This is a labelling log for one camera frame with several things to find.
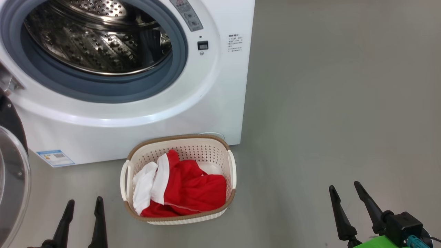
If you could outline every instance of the white washing machine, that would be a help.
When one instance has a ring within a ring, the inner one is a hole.
[[[240,143],[254,0],[0,0],[1,85],[50,165]]]

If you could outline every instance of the metal hinge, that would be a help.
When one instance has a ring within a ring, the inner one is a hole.
[[[25,87],[0,64],[0,88],[6,96],[9,96],[12,91],[23,90]]]

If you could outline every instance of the floor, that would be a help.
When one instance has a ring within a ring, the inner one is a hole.
[[[11,247],[51,238],[69,199],[68,247],[87,247],[98,195],[111,248],[345,247],[331,184],[358,239],[373,235],[355,180],[382,210],[408,211],[441,237],[439,9],[438,0],[257,0],[233,148],[237,193],[225,215],[148,225],[126,213],[122,161],[52,169],[32,154],[29,208]]]

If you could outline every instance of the green object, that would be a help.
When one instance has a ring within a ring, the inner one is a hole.
[[[392,243],[386,236],[380,236],[357,245],[356,248],[398,248],[398,246]]]

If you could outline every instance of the beige plastic basket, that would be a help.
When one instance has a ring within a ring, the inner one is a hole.
[[[135,186],[132,183],[133,176],[144,165],[154,161],[174,149],[181,160],[194,159],[197,162],[210,162],[222,170],[227,181],[226,203],[213,211],[178,217],[145,218],[136,214],[133,208],[133,193]],[[127,211],[140,221],[154,225],[179,225],[206,221],[221,216],[233,201],[236,189],[236,164],[233,153],[222,139],[211,135],[181,135],[160,139],[153,139],[137,145],[130,152],[121,170],[121,196]]]

